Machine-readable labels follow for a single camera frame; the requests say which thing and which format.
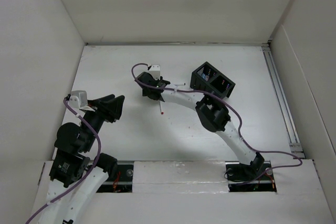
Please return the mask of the red-capped white marker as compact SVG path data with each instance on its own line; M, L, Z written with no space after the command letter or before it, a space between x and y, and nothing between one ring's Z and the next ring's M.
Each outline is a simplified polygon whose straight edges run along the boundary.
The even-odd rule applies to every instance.
M161 101L159 101L159 108L160 108L160 114L163 115L164 112L163 112L163 109L162 109Z

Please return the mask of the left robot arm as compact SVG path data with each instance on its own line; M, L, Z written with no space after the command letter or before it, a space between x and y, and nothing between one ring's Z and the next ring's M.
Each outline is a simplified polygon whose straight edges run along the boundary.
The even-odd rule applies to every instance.
M78 223L100 186L118 173L116 158L101 151L99 131L105 122L120 119L125 97L111 94L89 100L85 91L64 98L66 108L80 120L57 131L46 203L37 211L38 223Z

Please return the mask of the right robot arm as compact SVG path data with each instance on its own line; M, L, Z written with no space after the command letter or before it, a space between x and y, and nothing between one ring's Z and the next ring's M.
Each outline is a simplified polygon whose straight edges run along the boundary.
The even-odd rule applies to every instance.
M154 79L148 72L141 73L134 80L142 88L144 97L178 104L195 111L201 125L222 138L234 152L241 169L250 176L260 172L264 158L258 151L248 147L239 135L222 99L206 91L181 90L162 78Z

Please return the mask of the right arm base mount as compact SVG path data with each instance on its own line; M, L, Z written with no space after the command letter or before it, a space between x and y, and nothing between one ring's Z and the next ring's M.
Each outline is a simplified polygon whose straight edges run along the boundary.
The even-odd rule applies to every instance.
M276 192L276 183L272 171L259 177L266 169L271 168L269 163L262 165L258 172L251 172L240 164L227 164L224 177L228 180L230 193Z

